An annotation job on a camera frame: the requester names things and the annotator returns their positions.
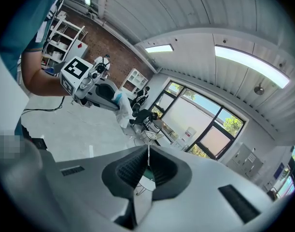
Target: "power cord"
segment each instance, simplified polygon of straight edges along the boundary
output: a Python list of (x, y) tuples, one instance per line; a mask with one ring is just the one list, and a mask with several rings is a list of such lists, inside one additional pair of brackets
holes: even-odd
[(60, 105), (57, 108), (54, 109), (24, 109), (24, 113), (22, 113), (22, 115), (28, 113), (28, 112), (32, 112), (32, 111), (44, 111), (44, 112), (54, 112), (60, 108), (62, 108), (62, 103), (64, 102), (65, 97), (62, 98)]

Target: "concrete floor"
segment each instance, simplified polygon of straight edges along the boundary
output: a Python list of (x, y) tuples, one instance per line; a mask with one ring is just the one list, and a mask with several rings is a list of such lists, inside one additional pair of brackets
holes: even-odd
[[(61, 99), (33, 95), (26, 108), (56, 108)], [(66, 97), (63, 107), (57, 111), (22, 115), (22, 125), (31, 137), (44, 138), (55, 161), (100, 156), (144, 144), (137, 136), (124, 135), (112, 111), (71, 102), (72, 98)], [(130, 133), (134, 131), (127, 128), (126, 134)]]

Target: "metal rack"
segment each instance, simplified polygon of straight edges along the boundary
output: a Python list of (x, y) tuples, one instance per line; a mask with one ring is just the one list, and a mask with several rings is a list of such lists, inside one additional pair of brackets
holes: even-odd
[[(48, 68), (52, 67), (57, 63), (61, 63), (66, 58), (68, 52), (70, 51), (74, 41), (76, 39), (82, 41), (82, 39), (88, 33), (82, 26), (81, 28), (77, 25), (66, 20), (66, 12), (61, 11), (54, 21), (56, 22), (55, 26), (51, 26), (49, 29), (50, 42), (45, 46), (42, 52), (42, 67)], [(66, 34), (66, 30), (70, 28), (77, 31), (74, 38)], [(70, 44), (66, 45), (62, 43), (62, 38), (70, 40)]]

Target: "brick wall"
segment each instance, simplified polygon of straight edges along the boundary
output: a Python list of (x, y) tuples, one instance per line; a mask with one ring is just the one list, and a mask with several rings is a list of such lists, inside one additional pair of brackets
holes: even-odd
[(61, 10), (67, 13), (66, 20), (79, 27), (85, 26), (86, 31), (88, 31), (83, 39), (83, 42), (88, 45), (88, 52), (84, 60), (93, 63), (94, 59), (99, 56), (110, 55), (111, 65), (108, 79), (112, 80), (118, 88), (133, 68), (136, 68), (148, 80), (152, 78), (154, 74), (152, 70), (126, 45), (96, 22), (67, 7), (63, 6)]

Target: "white shelving unit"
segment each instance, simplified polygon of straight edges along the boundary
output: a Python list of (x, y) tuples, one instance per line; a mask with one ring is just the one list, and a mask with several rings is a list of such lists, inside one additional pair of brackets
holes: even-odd
[[(76, 39), (79, 39), (80, 41), (82, 41), (82, 39), (87, 34), (87, 32), (84, 29), (85, 26), (80, 28), (72, 24), (71, 22), (66, 20), (66, 16), (67, 14), (64, 11), (61, 11), (55, 19), (56, 25), (51, 26), (50, 28), (51, 33), (49, 32), (49, 39), (51, 39), (51, 41), (47, 44), (47, 46), (45, 47), (42, 53), (43, 68), (48, 68), (48, 67), (54, 66), (56, 63), (60, 63), (64, 61), (74, 41)], [(65, 34), (68, 28), (77, 31), (74, 38)], [(67, 45), (65, 43), (62, 43), (61, 42), (62, 38), (65, 38), (68, 41), (70, 41), (70, 44)]]
[[(126, 82), (130, 82), (131, 84), (133, 84), (134, 87), (132, 90), (124, 87)], [(148, 79), (143, 76), (137, 69), (132, 69), (120, 89), (127, 94), (128, 98), (133, 100), (136, 97), (137, 92), (142, 90), (147, 82)]]

